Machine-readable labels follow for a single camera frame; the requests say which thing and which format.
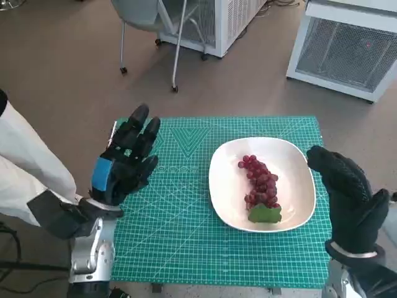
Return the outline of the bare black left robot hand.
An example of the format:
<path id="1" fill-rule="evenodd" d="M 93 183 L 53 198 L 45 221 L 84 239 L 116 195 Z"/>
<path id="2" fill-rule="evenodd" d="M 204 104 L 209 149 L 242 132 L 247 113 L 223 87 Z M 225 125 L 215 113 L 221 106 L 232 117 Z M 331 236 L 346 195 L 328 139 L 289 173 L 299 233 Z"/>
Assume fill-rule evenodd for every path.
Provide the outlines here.
<path id="1" fill-rule="evenodd" d="M 148 178 L 158 164 L 158 157 L 150 153 L 161 124 L 158 117 L 145 124 L 148 114 L 146 104 L 137 107 L 98 157 L 91 182 L 95 201 L 118 206 L 129 194 L 148 185 Z"/>

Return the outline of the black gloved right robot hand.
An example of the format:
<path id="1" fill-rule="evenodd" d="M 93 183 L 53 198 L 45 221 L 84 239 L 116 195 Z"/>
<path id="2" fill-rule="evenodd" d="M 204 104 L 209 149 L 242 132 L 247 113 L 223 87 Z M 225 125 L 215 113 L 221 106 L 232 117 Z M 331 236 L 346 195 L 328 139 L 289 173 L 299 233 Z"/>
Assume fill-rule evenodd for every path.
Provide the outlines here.
<path id="1" fill-rule="evenodd" d="M 332 242 L 353 255 L 375 252 L 378 231 L 388 215 L 388 190 L 373 193 L 363 169 L 340 153 L 316 145 L 307 157 L 329 195 Z"/>

